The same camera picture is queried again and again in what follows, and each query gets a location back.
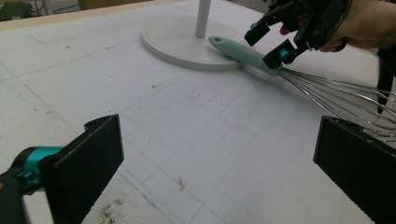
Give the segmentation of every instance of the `stain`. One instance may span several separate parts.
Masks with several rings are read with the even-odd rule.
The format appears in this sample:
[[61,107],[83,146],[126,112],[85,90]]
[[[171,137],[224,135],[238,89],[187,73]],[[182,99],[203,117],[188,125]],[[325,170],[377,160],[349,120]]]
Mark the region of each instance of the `stain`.
[[101,210],[101,224],[115,224],[117,220],[122,220],[122,215],[118,212],[118,206],[123,205],[122,199],[117,199],[112,203],[108,203]]
[[105,50],[111,50],[111,49],[114,49],[115,47],[107,47],[107,48],[105,48]]
[[118,205],[122,205],[123,204],[123,200],[117,199],[116,201],[114,201],[114,203],[118,204]]
[[180,185],[180,190],[179,190],[179,192],[183,192],[184,190],[186,190],[186,187],[187,187],[187,183],[186,182],[184,182],[182,179],[179,179],[178,181],[177,181],[177,183]]
[[39,40],[39,39],[35,38],[34,36],[29,35],[29,37],[33,38],[33,40],[35,40],[36,42],[38,42],[40,44],[48,44],[46,41]]
[[157,89],[160,88],[163,84],[157,84],[157,85],[152,85],[151,88],[152,89]]

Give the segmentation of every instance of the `lamp base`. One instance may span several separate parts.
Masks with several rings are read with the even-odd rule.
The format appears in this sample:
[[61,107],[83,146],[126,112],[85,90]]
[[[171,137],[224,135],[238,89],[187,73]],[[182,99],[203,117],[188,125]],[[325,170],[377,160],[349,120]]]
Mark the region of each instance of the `lamp base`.
[[224,36],[248,44],[243,35],[233,28],[209,21],[206,37],[196,37],[197,19],[188,16],[173,16],[149,22],[142,30],[142,42],[148,51],[158,58],[200,71],[228,71],[243,67],[241,63],[226,58],[213,48],[208,38]]

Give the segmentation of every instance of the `cable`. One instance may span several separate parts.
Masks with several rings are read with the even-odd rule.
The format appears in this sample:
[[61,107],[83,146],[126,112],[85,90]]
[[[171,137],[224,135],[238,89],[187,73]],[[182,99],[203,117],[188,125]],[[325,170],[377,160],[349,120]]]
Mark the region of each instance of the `cable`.
[[38,10],[38,6],[37,6],[37,1],[36,0],[35,0],[35,10],[36,10],[37,16],[41,16],[40,15],[40,10]]
[[43,7],[44,7],[44,5],[43,6],[41,6],[41,8],[40,9],[35,9],[35,10],[33,10],[33,9],[31,9],[31,8],[29,8],[29,11],[31,11],[31,12],[40,12],[42,9],[43,9]]
[[71,8],[71,7],[63,7],[63,8],[59,8],[59,9],[57,9],[57,10],[54,10],[53,12],[62,11],[62,10],[65,10],[65,9],[69,9],[69,8]]

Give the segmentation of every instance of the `person's hand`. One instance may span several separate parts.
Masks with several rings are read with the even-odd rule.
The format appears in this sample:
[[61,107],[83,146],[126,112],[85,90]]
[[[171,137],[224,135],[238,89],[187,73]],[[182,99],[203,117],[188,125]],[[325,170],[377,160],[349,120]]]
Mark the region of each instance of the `person's hand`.
[[[280,33],[289,33],[285,25]],[[352,0],[341,25],[328,43],[319,49],[323,52],[337,50],[344,37],[350,46],[360,49],[395,47],[396,5],[377,0]]]

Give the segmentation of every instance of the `white pole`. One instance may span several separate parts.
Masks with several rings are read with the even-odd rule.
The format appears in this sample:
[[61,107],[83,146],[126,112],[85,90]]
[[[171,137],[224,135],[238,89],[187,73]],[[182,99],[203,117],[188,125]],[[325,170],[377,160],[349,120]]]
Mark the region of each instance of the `white pole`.
[[53,15],[52,8],[50,7],[49,0],[42,0],[42,2],[43,2],[43,5],[44,5],[44,9],[46,10],[47,16]]
[[207,19],[209,18],[210,0],[201,0],[199,2],[197,27],[195,36],[204,38],[206,33]]

